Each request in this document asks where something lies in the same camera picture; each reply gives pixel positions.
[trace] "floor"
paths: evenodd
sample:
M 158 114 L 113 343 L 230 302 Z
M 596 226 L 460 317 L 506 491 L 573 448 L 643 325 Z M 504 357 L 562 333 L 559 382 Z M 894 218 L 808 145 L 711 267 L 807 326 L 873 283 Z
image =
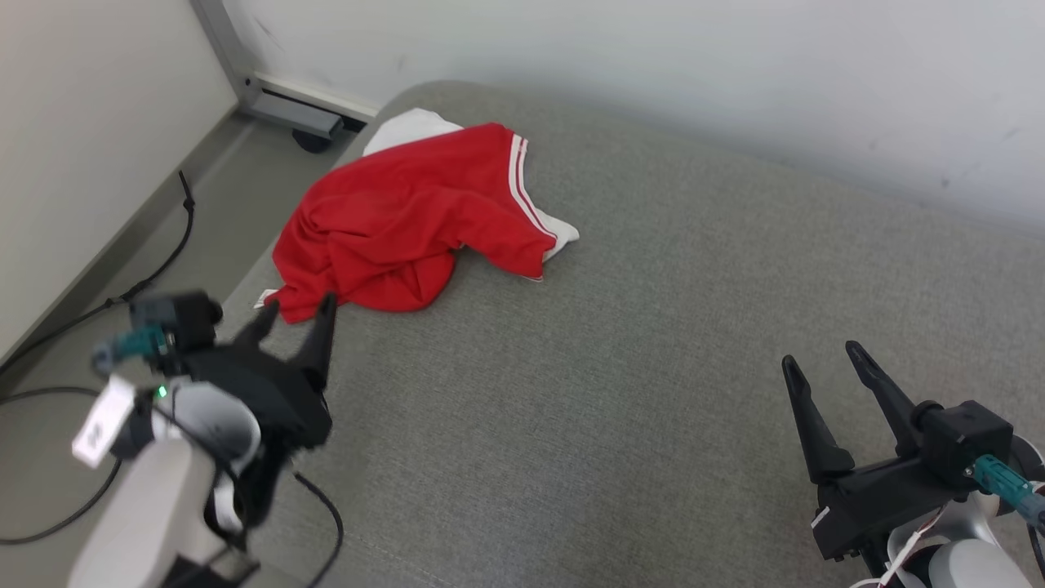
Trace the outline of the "floor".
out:
M 199 172 L 190 177 L 196 199 L 192 235 L 175 264 L 156 281 L 156 291 L 202 287 L 212 299 L 224 301 L 278 234 L 301 194 L 333 165 L 352 136 L 312 155 L 302 150 L 286 128 L 239 118 L 225 125 L 222 132 L 234 138 L 219 151 L 206 154 L 207 161 L 196 165 Z M 170 192 L 169 202 L 179 202 L 177 177 L 160 190 Z M 93 278 L 85 277 L 94 281 L 89 288 L 93 296 L 76 303 L 80 309 L 67 304 L 64 310 L 86 311 L 152 273 L 184 228 L 185 210 L 178 205 L 168 206 L 144 227 L 139 222 L 132 231 L 136 234 L 119 239 L 115 251 L 99 260 Z M 126 310 L 120 307 L 80 326 L 28 358 L 17 381 L 8 378 L 0 398 L 43 386 L 99 390 L 101 382 L 88 366 L 91 350 L 127 327 Z M 150 377 L 143 367 L 132 373 L 140 379 Z M 30 535 L 64 519 L 106 478 L 111 462 L 91 471 L 69 451 L 89 406 L 86 397 L 56 395 L 0 408 L 0 538 Z M 0 546 L 3 584 L 66 586 L 76 554 L 103 508 L 104 500 L 73 525 L 37 543 Z

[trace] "white cloth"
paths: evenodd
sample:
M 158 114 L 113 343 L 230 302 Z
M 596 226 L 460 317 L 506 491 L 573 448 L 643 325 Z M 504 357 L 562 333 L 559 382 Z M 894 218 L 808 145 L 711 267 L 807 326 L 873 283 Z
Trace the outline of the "white cloth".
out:
M 442 116 L 439 116 L 432 111 L 415 108 L 400 114 L 399 116 L 394 116 L 386 120 L 385 123 L 377 128 L 377 132 L 374 133 L 373 138 L 370 139 L 367 146 L 363 148 L 363 155 L 371 155 L 390 147 L 439 135 L 445 135 L 447 133 L 460 131 L 461 128 L 463 128 L 463 126 L 460 124 L 455 124 L 444 120 Z M 520 168 L 519 185 L 525 190 L 526 182 L 524 181 L 522 175 L 522 169 Z M 552 255 L 561 251 L 567 242 L 580 238 L 580 233 L 577 232 L 577 229 L 570 222 L 560 220 L 539 208 L 537 209 L 537 216 L 540 217 L 540 221 L 548 228 L 549 231 L 555 233 L 555 246 L 544 252 L 545 261 L 550 259 Z

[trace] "gray cushion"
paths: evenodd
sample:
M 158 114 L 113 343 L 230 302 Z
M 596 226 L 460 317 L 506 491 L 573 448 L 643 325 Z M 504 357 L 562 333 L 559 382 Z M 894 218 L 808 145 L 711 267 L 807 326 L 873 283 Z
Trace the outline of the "gray cushion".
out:
M 529 191 L 581 238 L 541 283 L 463 251 L 427 310 L 340 309 L 334 430 L 296 464 L 345 518 L 326 585 L 847 586 L 867 573 L 813 543 L 780 369 L 796 357 L 858 464 L 890 457 L 846 339 L 915 402 L 975 399 L 1043 441 L 1038 238 L 481 86 L 414 88 L 376 122 L 413 107 L 529 138 Z M 280 283 L 265 254 L 224 333 Z M 332 528 L 284 480 L 254 545 L 306 579 Z M 995 528 L 1037 573 L 1021 523 Z

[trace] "black cable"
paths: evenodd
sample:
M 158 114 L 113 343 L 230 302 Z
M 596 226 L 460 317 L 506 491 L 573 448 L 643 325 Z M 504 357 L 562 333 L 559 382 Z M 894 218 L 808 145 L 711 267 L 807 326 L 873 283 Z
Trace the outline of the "black cable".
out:
M 308 478 L 301 475 L 301 472 L 295 472 L 294 477 L 299 483 L 301 483 L 301 486 L 308 489 L 308 492 L 315 494 L 316 498 L 319 498 L 320 502 L 322 502 L 323 505 L 326 507 L 328 511 L 330 511 L 330 516 L 333 517 L 333 524 L 338 526 L 338 539 L 333 544 L 333 551 L 330 552 L 330 557 L 327 558 L 326 563 L 323 564 L 322 568 L 320 568 L 319 573 L 317 573 L 312 578 L 311 582 L 309 582 L 305 586 L 305 588 L 316 588 L 317 586 L 320 585 L 320 582 L 323 581 L 323 577 L 326 575 L 328 571 L 330 571 L 330 566 L 333 565 L 334 560 L 338 559 L 338 555 L 341 554 L 341 545 L 342 543 L 345 542 L 345 523 L 342 522 L 341 520 L 341 513 L 338 512 L 338 508 L 333 505 L 333 502 L 331 502 L 330 499 L 327 498 L 327 495 L 324 494 L 323 491 L 320 490 L 318 486 L 314 485 L 311 481 L 308 480 Z
M 1045 556 L 1042 556 L 1042 544 L 1038 541 L 1038 532 L 1027 524 L 1027 535 L 1030 536 L 1030 548 L 1035 550 L 1035 561 L 1038 562 L 1038 571 L 1042 579 L 1045 579 Z
M 51 389 L 38 389 L 36 391 L 29 391 L 26 393 L 22 393 L 20 395 L 15 395 L 0 399 L 0 405 L 8 404 L 20 400 L 42 397 L 46 395 L 61 395 L 61 394 L 84 395 L 92 398 L 97 398 L 98 396 L 98 393 L 90 391 L 88 389 L 79 389 L 76 386 L 55 386 Z M 92 496 L 87 502 L 85 502 L 83 507 L 77 509 L 75 513 L 66 517 L 62 522 L 51 526 L 50 528 L 30 535 L 28 537 L 19 537 L 17 539 L 0 539 L 0 545 L 24 545 L 26 543 L 40 541 L 41 539 L 45 537 L 50 537 L 51 535 L 54 535 L 55 533 L 76 522 L 76 520 L 83 517 L 85 513 L 90 511 L 92 507 L 97 504 L 98 500 L 101 500 L 101 497 L 109 490 L 109 487 L 112 486 L 113 480 L 116 479 L 116 474 L 120 471 L 120 464 L 121 462 L 117 460 L 113 464 L 113 469 L 109 472 L 109 477 L 106 478 L 106 481 L 101 483 L 101 487 L 98 488 L 98 491 L 94 493 L 94 496 Z
M 170 263 L 175 262 L 175 259 L 178 258 L 178 256 L 181 255 L 182 250 L 185 249 L 185 243 L 188 242 L 189 234 L 192 232 L 192 221 L 195 218 L 195 199 L 192 197 L 192 190 L 189 188 L 189 183 L 185 180 L 185 173 L 178 171 L 178 179 L 181 180 L 182 189 L 185 191 L 185 199 L 182 202 L 182 206 L 188 212 L 188 219 L 185 222 L 185 233 L 182 235 L 182 240 L 179 241 L 178 245 L 175 246 L 175 250 L 170 253 L 170 255 L 167 256 L 167 259 L 163 261 L 163 263 L 159 266 L 159 268 L 153 272 L 152 275 L 149 275 L 145 279 L 132 285 L 130 289 L 127 289 L 123 293 L 120 293 L 119 297 L 116 297 L 115 299 L 107 299 L 106 302 L 102 303 L 101 305 L 98 305 L 97 307 L 80 315 L 79 317 L 70 321 L 69 323 L 63 325 L 62 327 L 55 329 L 54 331 L 48 333 L 47 335 L 44 335 L 40 339 L 37 339 L 32 344 L 29 344 L 28 346 L 19 350 L 13 356 L 7 358 L 7 361 L 3 362 L 3 364 L 0 364 L 0 376 L 2 376 L 4 373 L 10 370 L 10 368 L 15 366 L 19 360 L 29 355 L 32 351 L 37 350 L 44 344 L 53 340 L 63 333 L 90 320 L 91 317 L 93 317 L 98 313 L 108 311 L 109 309 L 117 305 L 123 305 L 130 303 L 131 301 L 133 301 L 135 298 L 138 297 L 138 293 L 141 293 L 143 289 L 152 285 L 153 281 L 156 280 L 156 278 L 159 277 L 160 274 L 167 271 L 167 267 L 170 266 Z

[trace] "metal frame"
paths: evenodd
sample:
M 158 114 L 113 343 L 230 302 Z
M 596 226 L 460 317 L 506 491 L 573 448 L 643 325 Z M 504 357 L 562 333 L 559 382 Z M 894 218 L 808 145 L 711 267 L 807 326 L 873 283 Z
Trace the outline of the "metal frame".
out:
M 189 0 L 189 4 L 236 93 L 240 112 L 325 139 L 341 131 L 344 121 L 340 114 L 264 91 L 265 85 L 255 73 L 251 54 L 239 41 L 222 0 Z

